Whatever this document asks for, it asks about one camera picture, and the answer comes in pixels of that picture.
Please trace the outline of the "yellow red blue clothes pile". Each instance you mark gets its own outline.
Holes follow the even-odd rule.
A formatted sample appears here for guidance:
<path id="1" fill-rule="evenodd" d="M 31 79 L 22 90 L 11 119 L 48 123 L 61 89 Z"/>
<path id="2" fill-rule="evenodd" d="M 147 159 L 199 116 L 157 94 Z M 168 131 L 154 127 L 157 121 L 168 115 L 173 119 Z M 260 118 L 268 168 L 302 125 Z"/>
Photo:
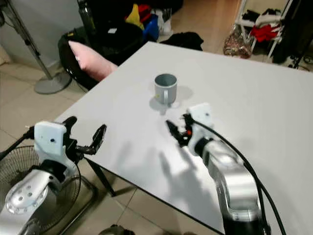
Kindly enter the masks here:
<path id="1" fill-rule="evenodd" d="M 134 24 L 142 30 L 143 38 L 147 41 L 157 41 L 159 38 L 159 17 L 146 4 L 133 4 L 125 22 Z"/>

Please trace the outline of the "black round chair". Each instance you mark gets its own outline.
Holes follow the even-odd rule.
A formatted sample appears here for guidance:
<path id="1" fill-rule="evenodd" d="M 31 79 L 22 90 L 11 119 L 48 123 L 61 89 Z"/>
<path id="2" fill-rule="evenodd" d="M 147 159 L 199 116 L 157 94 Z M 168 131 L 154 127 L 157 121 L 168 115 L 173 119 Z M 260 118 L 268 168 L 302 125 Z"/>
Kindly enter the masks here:
<path id="1" fill-rule="evenodd" d="M 136 25 L 122 23 L 113 28 L 114 33 L 92 35 L 85 27 L 73 29 L 61 36 L 58 41 L 61 65 L 69 76 L 87 90 L 91 90 L 98 84 L 90 78 L 86 72 L 80 69 L 78 61 L 69 46 L 70 41 L 75 41 L 94 49 L 103 58 L 119 66 L 132 54 L 137 52 L 147 42 L 143 37 L 143 31 Z"/>

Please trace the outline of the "pink pillow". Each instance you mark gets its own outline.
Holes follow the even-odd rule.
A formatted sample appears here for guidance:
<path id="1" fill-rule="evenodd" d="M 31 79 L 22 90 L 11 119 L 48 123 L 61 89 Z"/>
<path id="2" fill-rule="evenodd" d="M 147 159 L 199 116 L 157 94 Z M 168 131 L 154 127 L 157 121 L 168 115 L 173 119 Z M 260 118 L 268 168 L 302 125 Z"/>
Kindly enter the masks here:
<path id="1" fill-rule="evenodd" d="M 118 69 L 117 65 L 84 44 L 69 41 L 68 45 L 80 69 L 95 81 L 105 80 L 112 72 Z"/>

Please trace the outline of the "white clothes rack with clothes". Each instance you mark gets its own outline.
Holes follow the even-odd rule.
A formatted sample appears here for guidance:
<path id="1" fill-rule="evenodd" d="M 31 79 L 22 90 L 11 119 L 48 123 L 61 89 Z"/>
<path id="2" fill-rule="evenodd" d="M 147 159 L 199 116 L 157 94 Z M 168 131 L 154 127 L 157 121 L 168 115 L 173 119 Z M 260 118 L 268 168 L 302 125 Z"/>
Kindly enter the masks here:
<path id="1" fill-rule="evenodd" d="M 267 59 L 282 42 L 286 18 L 294 0 L 241 0 L 234 28 L 242 33 L 242 39 L 250 44 L 250 52 L 260 42 L 268 41 Z"/>

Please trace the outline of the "black cloth heap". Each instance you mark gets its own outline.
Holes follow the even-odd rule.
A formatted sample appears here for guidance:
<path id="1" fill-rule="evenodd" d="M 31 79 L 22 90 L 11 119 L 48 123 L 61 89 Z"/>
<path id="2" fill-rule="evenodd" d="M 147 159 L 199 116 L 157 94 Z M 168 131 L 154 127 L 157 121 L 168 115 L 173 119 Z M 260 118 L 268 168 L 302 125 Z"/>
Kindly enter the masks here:
<path id="1" fill-rule="evenodd" d="M 186 32 L 172 34 L 167 40 L 161 41 L 161 44 L 202 51 L 203 42 L 198 33 Z"/>

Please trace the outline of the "white plastic bag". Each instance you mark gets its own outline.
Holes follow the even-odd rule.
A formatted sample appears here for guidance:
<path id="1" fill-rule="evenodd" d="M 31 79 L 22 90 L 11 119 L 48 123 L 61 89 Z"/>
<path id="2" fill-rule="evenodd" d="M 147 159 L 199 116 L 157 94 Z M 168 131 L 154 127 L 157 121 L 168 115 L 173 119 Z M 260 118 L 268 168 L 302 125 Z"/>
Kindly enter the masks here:
<path id="1" fill-rule="evenodd" d="M 173 34 L 174 32 L 171 27 L 172 9 L 155 9 L 154 13 L 158 16 L 159 35 Z"/>

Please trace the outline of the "brown patterned bag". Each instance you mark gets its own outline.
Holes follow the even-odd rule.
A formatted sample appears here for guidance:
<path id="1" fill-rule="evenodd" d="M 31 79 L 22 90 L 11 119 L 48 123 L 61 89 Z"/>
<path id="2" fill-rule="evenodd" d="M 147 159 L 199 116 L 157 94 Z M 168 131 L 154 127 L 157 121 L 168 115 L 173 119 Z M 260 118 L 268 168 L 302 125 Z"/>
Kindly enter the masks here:
<path id="1" fill-rule="evenodd" d="M 245 27 L 235 23 L 225 39 L 222 52 L 226 56 L 239 57 L 246 60 L 252 56 L 251 41 L 251 37 Z"/>

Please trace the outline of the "black table leg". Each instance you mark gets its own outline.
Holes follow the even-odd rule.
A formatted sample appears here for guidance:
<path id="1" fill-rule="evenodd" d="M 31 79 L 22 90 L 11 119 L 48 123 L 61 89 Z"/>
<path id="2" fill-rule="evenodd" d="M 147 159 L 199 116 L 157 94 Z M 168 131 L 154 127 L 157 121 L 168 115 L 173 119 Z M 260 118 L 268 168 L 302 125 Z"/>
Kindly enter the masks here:
<path id="1" fill-rule="evenodd" d="M 86 159 L 86 161 L 89 164 L 89 166 L 91 166 L 92 170 L 94 171 L 94 173 L 96 174 L 100 182 L 103 184 L 105 190 L 107 190 L 112 197 L 116 197 L 118 194 L 112 188 L 112 185 L 110 184 L 107 177 L 103 173 L 103 168 L 99 166 L 98 164 L 94 163 L 94 161 L 90 159 Z"/>

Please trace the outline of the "black tall bottle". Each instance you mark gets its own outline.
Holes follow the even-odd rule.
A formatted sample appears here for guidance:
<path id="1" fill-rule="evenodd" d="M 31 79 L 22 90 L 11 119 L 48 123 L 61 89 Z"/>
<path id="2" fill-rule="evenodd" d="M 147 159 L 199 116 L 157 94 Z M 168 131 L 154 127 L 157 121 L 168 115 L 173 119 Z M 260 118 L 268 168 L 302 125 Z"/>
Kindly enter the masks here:
<path id="1" fill-rule="evenodd" d="M 79 6 L 79 13 L 81 20 L 83 22 L 85 31 L 90 36 L 93 36 L 96 34 L 96 27 L 92 18 L 92 10 L 91 7 L 88 4 L 88 0 L 77 0 L 78 6 Z"/>

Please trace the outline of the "grey standing fan stand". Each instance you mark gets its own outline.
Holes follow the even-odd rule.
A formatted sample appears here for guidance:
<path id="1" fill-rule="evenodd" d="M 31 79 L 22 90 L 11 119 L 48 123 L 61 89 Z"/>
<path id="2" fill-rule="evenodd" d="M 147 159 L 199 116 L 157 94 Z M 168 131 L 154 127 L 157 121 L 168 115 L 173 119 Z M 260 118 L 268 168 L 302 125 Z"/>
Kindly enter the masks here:
<path id="1" fill-rule="evenodd" d="M 45 74 L 45 77 L 41 78 L 40 81 L 34 85 L 34 91 L 38 94 L 56 94 L 68 87 L 71 84 L 71 78 L 69 75 L 63 72 L 57 72 L 56 74 L 52 75 L 49 72 L 49 69 L 47 69 L 45 64 L 42 62 L 40 51 L 34 43 L 33 38 L 27 31 L 27 28 L 18 15 L 18 12 L 11 4 L 11 1 L 0 0 L 0 4 L 2 13 L 7 16 L 10 23 L 13 25 L 14 30 L 18 35 L 20 35 L 24 41 L 24 44 L 28 47 L 31 54 L 33 54 L 34 59 L 38 63 L 38 66 Z"/>

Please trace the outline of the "dark robot foot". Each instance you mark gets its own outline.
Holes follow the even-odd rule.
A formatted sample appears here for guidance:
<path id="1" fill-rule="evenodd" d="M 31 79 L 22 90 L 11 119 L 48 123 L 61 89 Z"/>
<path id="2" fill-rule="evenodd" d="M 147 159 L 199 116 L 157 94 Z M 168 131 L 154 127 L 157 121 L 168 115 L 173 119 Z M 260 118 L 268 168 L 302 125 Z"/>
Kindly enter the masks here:
<path id="1" fill-rule="evenodd" d="M 109 228 L 103 229 L 98 235 L 135 235 L 135 233 L 123 226 L 113 224 Z"/>

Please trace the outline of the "black tall stand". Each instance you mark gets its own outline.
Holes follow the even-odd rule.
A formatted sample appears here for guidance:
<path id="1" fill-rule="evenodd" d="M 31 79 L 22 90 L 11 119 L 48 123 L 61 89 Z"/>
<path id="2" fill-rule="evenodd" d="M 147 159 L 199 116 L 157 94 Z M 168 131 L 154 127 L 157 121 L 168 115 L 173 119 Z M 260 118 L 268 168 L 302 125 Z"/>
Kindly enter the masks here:
<path id="1" fill-rule="evenodd" d="M 290 68 L 297 69 L 313 42 L 313 0 L 293 0 L 284 20 L 283 39 L 273 52 L 272 63 L 292 60 Z"/>

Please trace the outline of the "grey metal mug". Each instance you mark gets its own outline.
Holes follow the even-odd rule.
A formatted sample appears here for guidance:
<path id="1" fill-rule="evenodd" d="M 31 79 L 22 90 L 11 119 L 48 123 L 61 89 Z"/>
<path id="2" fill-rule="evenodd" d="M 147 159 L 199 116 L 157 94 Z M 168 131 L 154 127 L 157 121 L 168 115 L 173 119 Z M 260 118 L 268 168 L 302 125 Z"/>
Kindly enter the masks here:
<path id="1" fill-rule="evenodd" d="M 156 76 L 154 79 L 155 100 L 166 107 L 171 107 L 177 98 L 177 85 L 178 79 L 172 74 L 164 73 Z"/>

